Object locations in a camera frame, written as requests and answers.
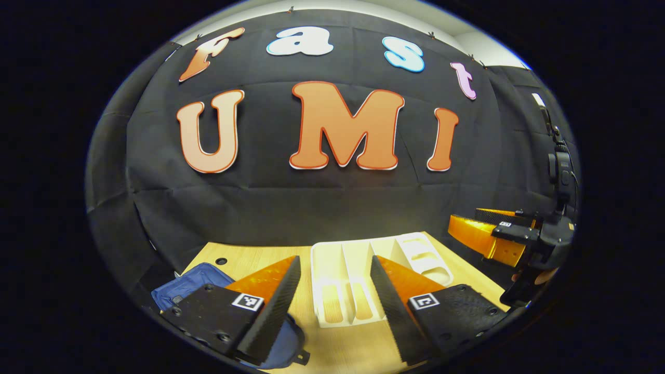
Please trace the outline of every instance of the cable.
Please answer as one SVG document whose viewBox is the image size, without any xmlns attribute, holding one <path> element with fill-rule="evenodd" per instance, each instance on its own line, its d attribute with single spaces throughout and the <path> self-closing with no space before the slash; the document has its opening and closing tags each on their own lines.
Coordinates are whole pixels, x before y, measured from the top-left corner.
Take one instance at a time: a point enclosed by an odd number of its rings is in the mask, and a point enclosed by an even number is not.
<svg viewBox="0 0 665 374">
<path fill-rule="evenodd" d="M 573 180 L 575 180 L 575 221 L 577 222 L 577 187 L 578 187 L 578 182 L 577 182 L 577 177 L 575 176 L 575 172 L 571 172 L 571 175 L 573 176 Z"/>
<path fill-rule="evenodd" d="M 566 149 L 568 149 L 568 154 L 571 154 L 571 149 L 568 147 L 568 143 L 564 138 L 561 139 L 563 141 L 563 145 L 566 146 Z M 577 176 L 575 176 L 575 165 L 573 164 L 573 156 L 571 155 L 571 175 L 573 176 L 573 179 L 575 180 L 575 221 L 577 221 L 577 188 L 579 187 L 579 182 L 577 182 Z"/>
</svg>

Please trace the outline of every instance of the screw hole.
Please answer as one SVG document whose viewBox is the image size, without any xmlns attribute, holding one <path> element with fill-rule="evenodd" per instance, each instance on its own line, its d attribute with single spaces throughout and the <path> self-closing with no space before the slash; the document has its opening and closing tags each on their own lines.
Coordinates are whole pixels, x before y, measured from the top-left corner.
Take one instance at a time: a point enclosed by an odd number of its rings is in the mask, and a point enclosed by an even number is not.
<svg viewBox="0 0 665 374">
<path fill-rule="evenodd" d="M 201 339 L 200 337 L 194 337 L 194 340 L 196 340 L 196 341 L 198 341 L 199 343 L 205 345 L 206 347 L 209 347 L 209 346 L 210 346 L 210 344 L 209 344 L 206 340 Z"/>
</svg>

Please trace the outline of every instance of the black fabric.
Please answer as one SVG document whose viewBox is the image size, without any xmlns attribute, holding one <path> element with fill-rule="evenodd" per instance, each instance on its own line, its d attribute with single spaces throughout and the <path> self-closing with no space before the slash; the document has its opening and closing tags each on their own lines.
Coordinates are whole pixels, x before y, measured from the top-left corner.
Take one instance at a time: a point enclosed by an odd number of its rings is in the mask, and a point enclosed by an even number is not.
<svg viewBox="0 0 665 374">
<path fill-rule="evenodd" d="M 265 51 L 275 34 L 297 26 L 328 29 L 332 52 L 314 57 Z M 245 33 L 209 57 L 204 72 L 178 82 L 198 45 L 238 27 Z M 411 73 L 390 65 L 381 44 L 386 36 L 417 44 L 425 70 Z M 451 62 L 463 63 L 472 74 L 475 100 L 461 92 Z M 371 171 L 352 161 L 340 168 L 331 157 L 322 170 L 292 169 L 289 157 L 298 149 L 301 102 L 291 89 L 303 81 L 334 83 L 351 113 L 374 89 L 402 95 L 398 166 Z M 200 174 L 182 155 L 176 112 L 191 102 L 205 103 L 201 143 L 212 152 L 219 144 L 217 113 L 209 102 L 231 89 L 245 91 L 237 108 L 235 164 L 219 174 Z M 416 231 L 429 232 L 482 269 L 481 256 L 448 235 L 450 214 L 553 207 L 546 173 L 553 143 L 535 101 L 529 100 L 530 90 L 543 97 L 574 152 L 572 134 L 553 97 L 526 69 L 485 70 L 426 34 L 358 13 L 316 10 L 257 17 L 184 45 L 155 72 L 128 123 L 128 188 L 148 236 L 178 272 L 196 255 L 192 248 L 206 242 L 306 246 Z M 436 141 L 436 108 L 460 118 L 447 172 L 426 167 Z M 331 155 L 325 140 L 322 150 Z M 489 266 L 487 271 L 502 286 L 509 285 L 505 270 Z"/>
<path fill-rule="evenodd" d="M 159 260 L 127 194 L 126 126 L 148 81 L 177 48 L 166 43 L 122 83 L 104 110 L 88 151 L 85 191 L 90 228 L 106 265 L 126 291 Z"/>
</svg>

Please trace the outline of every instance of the white letter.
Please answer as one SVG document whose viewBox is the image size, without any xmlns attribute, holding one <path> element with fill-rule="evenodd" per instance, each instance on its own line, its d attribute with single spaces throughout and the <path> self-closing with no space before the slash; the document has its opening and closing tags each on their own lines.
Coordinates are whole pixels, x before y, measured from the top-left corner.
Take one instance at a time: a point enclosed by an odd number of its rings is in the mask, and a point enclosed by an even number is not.
<svg viewBox="0 0 665 374">
<path fill-rule="evenodd" d="M 310 56 L 320 56 L 333 50 L 328 44 L 330 33 L 320 27 L 303 26 L 281 31 L 276 41 L 265 48 L 268 53 L 275 56 L 293 55 L 302 52 Z"/>
</svg>

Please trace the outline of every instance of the wooden table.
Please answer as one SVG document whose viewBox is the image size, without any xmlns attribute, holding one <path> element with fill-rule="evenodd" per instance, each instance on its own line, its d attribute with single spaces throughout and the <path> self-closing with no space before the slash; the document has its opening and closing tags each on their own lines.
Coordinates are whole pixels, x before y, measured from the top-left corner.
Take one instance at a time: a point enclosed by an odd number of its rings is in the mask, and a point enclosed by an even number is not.
<svg viewBox="0 0 665 374">
<path fill-rule="evenodd" d="M 483 294 L 497 307 L 507 311 L 509 307 L 499 302 L 504 289 L 475 269 L 461 257 L 424 232 L 439 251 L 454 282 L 451 285 L 468 284 Z M 274 374 L 394 374 L 408 367 L 401 362 L 395 341 L 387 321 L 322 329 L 314 315 L 310 246 L 303 247 L 245 247 L 208 243 L 184 272 L 208 262 L 217 266 L 231 278 L 239 280 L 257 270 L 287 257 L 298 255 L 301 261 L 301 278 L 289 313 L 305 332 L 305 350 L 311 356 L 307 365 L 292 364 L 285 369 L 264 370 Z M 216 265 L 218 258 L 227 263 Z"/>
</svg>

